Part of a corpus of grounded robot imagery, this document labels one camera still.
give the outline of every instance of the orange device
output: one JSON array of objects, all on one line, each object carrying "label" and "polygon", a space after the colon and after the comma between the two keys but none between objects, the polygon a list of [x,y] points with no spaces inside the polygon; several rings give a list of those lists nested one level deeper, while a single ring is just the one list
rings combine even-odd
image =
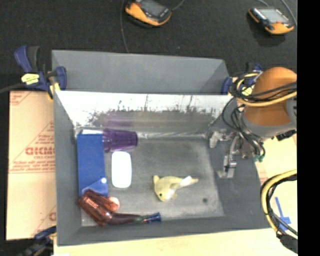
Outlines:
[{"label": "orange device", "polygon": [[248,13],[271,35],[284,35],[294,29],[289,19],[274,7],[255,7]]},{"label": "orange device", "polygon": [[125,12],[135,23],[147,27],[160,27],[167,23],[172,10],[154,0],[130,0]]}]

